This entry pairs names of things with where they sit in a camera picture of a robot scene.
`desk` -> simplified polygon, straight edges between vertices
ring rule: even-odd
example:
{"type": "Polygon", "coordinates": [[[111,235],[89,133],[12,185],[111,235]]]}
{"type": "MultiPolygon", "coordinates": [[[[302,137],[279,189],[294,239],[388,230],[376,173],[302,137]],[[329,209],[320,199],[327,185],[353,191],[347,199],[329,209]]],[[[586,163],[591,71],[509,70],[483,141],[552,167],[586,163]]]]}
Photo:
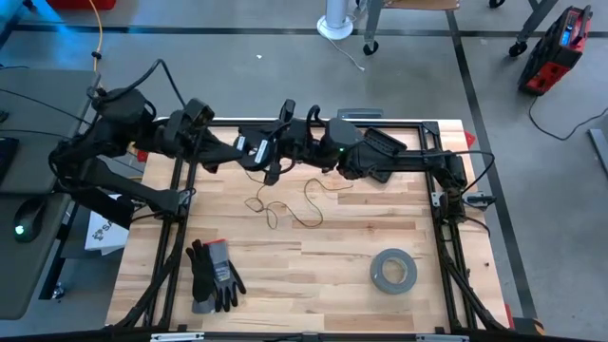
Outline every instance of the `desk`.
{"type": "MultiPolygon", "coordinates": [[[[460,121],[439,121],[439,126],[444,149],[466,150],[460,121]]],[[[237,135],[233,127],[213,131],[226,142],[237,135]]],[[[384,131],[411,149],[420,148],[416,131],[384,131]]],[[[314,134],[318,137],[320,130],[314,134]]],[[[468,178],[473,180],[470,158],[464,159],[468,178]]],[[[166,157],[150,155],[143,183],[167,188],[173,164],[166,157]]],[[[185,178],[184,170],[181,188],[185,178]]],[[[323,224],[305,228],[277,205],[278,227],[272,230],[264,214],[252,212],[243,203],[260,185],[250,181],[237,163],[222,165],[216,175],[199,168],[186,246],[197,238],[226,238],[247,294],[239,295],[239,306],[229,313],[191,313],[192,272],[190,259],[183,254],[172,327],[187,324],[191,331],[285,333],[430,333],[434,327],[448,327],[424,174],[393,174],[388,185],[381,185],[374,180],[343,180],[337,172],[323,176],[318,169],[299,165],[282,175],[277,185],[263,189],[260,197],[267,203],[284,201],[301,219],[317,222],[303,194],[310,178],[331,188],[349,184],[352,188],[327,192],[318,184],[309,185],[312,201],[323,211],[323,224]],[[414,257],[418,280],[410,292],[388,295],[371,284],[369,267],[376,254],[395,247],[414,257]]],[[[483,219],[473,210],[467,214],[483,219]]],[[[508,325],[487,233],[474,223],[460,227],[471,286],[495,317],[508,325]]],[[[106,323],[123,318],[149,284],[160,231],[161,223],[153,219],[131,226],[106,323]]],[[[462,296],[457,288],[454,293],[461,322],[466,322],[462,296]]],[[[161,289],[157,320],[163,299],[161,289]]]]}
{"type": "MultiPolygon", "coordinates": [[[[85,117],[88,109],[86,88],[95,86],[98,80],[99,76],[91,71],[0,70],[0,88],[54,105],[80,118],[85,117]]],[[[56,179],[48,168],[48,152],[61,138],[2,130],[27,129],[71,137],[81,123],[54,109],[1,91],[0,109],[10,113],[9,118],[0,123],[0,136],[20,140],[17,154],[0,186],[0,226],[5,228],[0,232],[0,258],[4,260],[0,264],[0,274],[7,277],[0,281],[0,319],[17,319],[28,307],[66,215],[69,196],[51,196],[40,235],[31,243],[18,243],[12,230],[6,228],[13,225],[14,213],[23,201],[32,194],[45,194],[52,190],[56,179]]]]}

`computer mouse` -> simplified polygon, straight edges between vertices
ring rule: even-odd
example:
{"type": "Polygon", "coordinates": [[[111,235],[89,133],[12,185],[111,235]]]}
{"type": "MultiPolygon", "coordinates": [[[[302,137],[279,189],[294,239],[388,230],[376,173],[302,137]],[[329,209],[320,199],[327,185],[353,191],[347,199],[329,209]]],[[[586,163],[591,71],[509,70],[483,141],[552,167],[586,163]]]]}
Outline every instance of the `computer mouse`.
{"type": "Polygon", "coordinates": [[[32,242],[42,229],[42,216],[47,207],[46,197],[26,199],[14,217],[13,233],[18,242],[32,242]]]}

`black glove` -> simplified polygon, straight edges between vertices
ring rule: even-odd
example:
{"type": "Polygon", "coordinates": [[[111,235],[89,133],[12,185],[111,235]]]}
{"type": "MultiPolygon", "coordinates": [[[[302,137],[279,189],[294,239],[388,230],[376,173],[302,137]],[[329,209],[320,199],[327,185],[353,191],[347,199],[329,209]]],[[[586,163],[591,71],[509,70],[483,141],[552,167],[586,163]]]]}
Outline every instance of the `black glove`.
{"type": "Polygon", "coordinates": [[[216,297],[216,312],[224,308],[225,312],[230,311],[230,304],[238,306],[237,288],[245,295],[247,290],[243,281],[240,279],[235,266],[228,259],[228,248],[225,240],[218,240],[209,244],[209,252],[213,267],[215,268],[215,282],[218,290],[216,297]]]}
{"type": "Polygon", "coordinates": [[[186,248],[186,254],[192,261],[192,296],[193,312],[197,314],[208,314],[215,309],[215,295],[217,294],[214,281],[214,268],[209,246],[200,243],[197,239],[192,242],[192,248],[186,248]]]}

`wooden table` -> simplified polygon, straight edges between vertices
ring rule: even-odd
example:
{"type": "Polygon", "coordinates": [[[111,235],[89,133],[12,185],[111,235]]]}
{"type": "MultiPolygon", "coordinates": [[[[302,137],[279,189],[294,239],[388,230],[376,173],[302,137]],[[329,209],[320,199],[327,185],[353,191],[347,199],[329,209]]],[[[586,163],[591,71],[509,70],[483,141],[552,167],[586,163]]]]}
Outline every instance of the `wooden table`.
{"type": "MultiPolygon", "coordinates": [[[[460,121],[439,121],[439,125],[444,149],[467,149],[460,121]]],[[[213,131],[226,142],[237,135],[235,128],[213,131]]],[[[410,149],[420,148],[413,129],[385,132],[410,149]]],[[[469,156],[464,160],[472,181],[469,156]]],[[[151,155],[143,183],[168,188],[173,164],[166,157],[151,155]]],[[[184,167],[180,188],[186,172],[184,167]]],[[[316,228],[304,227],[284,205],[277,204],[273,209],[278,226],[273,230],[263,213],[245,206],[244,201],[256,194],[260,184],[249,180],[236,162],[222,165],[216,175],[199,166],[198,193],[190,209],[185,246],[197,238],[203,242],[226,238],[247,295],[240,294],[238,307],[229,313],[191,313],[192,272],[190,259],[183,253],[171,325],[187,324],[189,330],[205,332],[430,333],[438,326],[448,330],[424,174],[396,173],[382,185],[374,180],[344,180],[337,172],[324,176],[316,168],[298,165],[282,175],[278,184],[264,188],[260,197],[266,203],[283,201],[306,223],[316,223],[318,214],[303,193],[310,178],[330,188],[351,188],[324,191],[311,183],[309,196],[322,209],[324,222],[316,228]],[[408,293],[384,294],[371,283],[371,260],[387,248],[403,249],[416,261],[418,280],[408,293]]],[[[467,214],[484,219],[475,210],[467,214]]],[[[461,224],[460,231],[471,286],[498,321],[507,325],[487,232],[472,222],[461,224]]],[[[161,223],[152,218],[131,227],[107,323],[123,318],[149,284],[160,232],[161,223]]],[[[171,239],[167,254],[172,245],[171,239]]],[[[459,317],[465,324],[462,296],[455,284],[454,289],[459,317]]],[[[164,294],[163,288],[156,319],[162,312],[164,294]]]]}

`gray tape roll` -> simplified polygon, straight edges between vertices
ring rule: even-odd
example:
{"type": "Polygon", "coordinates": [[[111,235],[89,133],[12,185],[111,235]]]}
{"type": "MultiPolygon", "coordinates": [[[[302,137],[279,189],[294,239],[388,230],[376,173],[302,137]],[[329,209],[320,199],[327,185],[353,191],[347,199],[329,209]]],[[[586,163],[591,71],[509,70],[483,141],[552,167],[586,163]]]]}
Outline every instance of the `gray tape roll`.
{"type": "Polygon", "coordinates": [[[399,295],[409,291],[414,286],[416,279],[418,278],[418,270],[416,269],[414,259],[411,258],[409,254],[397,248],[390,248],[380,252],[380,254],[373,259],[370,267],[370,275],[371,281],[380,291],[389,295],[399,295]],[[398,284],[390,282],[382,272],[382,266],[388,260],[394,260],[401,264],[407,272],[406,278],[398,284]]]}

